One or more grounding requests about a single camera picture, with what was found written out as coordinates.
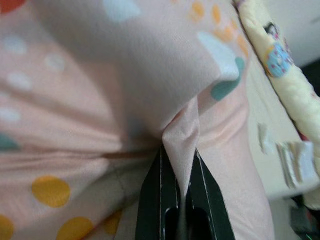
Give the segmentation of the pink dotted pillow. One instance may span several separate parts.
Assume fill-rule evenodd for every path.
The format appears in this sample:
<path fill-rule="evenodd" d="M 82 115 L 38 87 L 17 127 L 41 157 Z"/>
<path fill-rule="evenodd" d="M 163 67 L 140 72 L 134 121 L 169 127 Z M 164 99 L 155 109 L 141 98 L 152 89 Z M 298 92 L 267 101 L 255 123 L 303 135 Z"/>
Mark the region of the pink dotted pillow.
<path fill-rule="evenodd" d="M 274 240 L 233 0 L 0 0 L 0 240 L 134 240 L 161 146 L 198 151 L 235 240 Z"/>

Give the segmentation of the cream cartoon print quilt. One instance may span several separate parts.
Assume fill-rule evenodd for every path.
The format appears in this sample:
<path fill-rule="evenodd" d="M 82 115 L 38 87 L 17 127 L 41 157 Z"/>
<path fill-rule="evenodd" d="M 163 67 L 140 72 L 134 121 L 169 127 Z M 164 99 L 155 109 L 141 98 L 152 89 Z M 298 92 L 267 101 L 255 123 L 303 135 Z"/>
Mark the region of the cream cartoon print quilt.
<path fill-rule="evenodd" d="M 285 37 L 263 0 L 233 0 L 241 23 L 282 105 L 305 141 L 277 144 L 286 184 L 307 180 L 317 185 L 303 195 L 304 204 L 320 211 L 320 97 L 294 64 Z"/>

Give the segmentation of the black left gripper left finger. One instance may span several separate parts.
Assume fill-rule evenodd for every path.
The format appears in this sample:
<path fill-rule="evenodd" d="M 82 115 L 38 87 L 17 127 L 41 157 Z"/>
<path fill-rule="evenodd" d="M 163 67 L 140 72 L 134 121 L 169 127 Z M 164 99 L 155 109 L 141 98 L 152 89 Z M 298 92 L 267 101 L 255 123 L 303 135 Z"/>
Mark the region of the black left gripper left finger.
<path fill-rule="evenodd" d="M 134 240 L 175 240 L 180 189 L 162 145 L 142 183 Z"/>

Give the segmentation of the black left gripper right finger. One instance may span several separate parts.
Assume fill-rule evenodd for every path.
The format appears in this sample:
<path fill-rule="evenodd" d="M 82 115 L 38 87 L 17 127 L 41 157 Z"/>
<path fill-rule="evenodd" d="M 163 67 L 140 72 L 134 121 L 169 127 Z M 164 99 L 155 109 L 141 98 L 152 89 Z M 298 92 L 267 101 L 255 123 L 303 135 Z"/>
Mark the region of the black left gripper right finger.
<path fill-rule="evenodd" d="M 236 240 L 221 189 L 198 150 L 188 181 L 187 240 Z"/>

